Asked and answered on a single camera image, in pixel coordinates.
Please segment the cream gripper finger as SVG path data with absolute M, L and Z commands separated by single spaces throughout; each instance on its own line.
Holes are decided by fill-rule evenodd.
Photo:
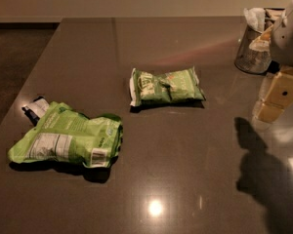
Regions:
M 272 123 L 284 112 L 282 108 L 273 105 L 267 105 L 261 101 L 255 104 L 255 117 L 263 122 Z

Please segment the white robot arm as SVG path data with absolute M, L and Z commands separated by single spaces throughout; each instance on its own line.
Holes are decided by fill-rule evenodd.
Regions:
M 253 115 L 262 122 L 274 122 L 293 103 L 293 0 L 272 27 L 272 60 L 279 64 L 275 74 L 263 80 Z

